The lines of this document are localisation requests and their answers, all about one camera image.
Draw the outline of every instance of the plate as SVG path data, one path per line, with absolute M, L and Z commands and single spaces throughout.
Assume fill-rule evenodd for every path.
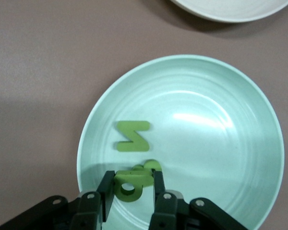
M 199 17 L 224 23 L 258 20 L 278 12 L 288 0 L 171 0 Z
M 119 121 L 149 122 L 138 132 L 149 147 L 118 151 L 128 141 Z M 132 69 L 95 104 L 79 143 L 79 189 L 148 159 L 161 164 L 166 189 L 186 202 L 208 198 L 253 230 L 276 200 L 284 145 L 271 104 L 250 78 L 210 57 L 176 55 Z M 131 203 L 115 198 L 104 229 L 148 229 L 153 210 L 152 187 Z

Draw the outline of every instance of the green letter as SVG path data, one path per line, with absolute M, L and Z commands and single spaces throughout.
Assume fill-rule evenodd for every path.
M 148 121 L 119 121 L 117 129 L 130 141 L 120 141 L 116 149 L 120 152 L 146 152 L 149 151 L 149 144 L 136 131 L 149 130 Z

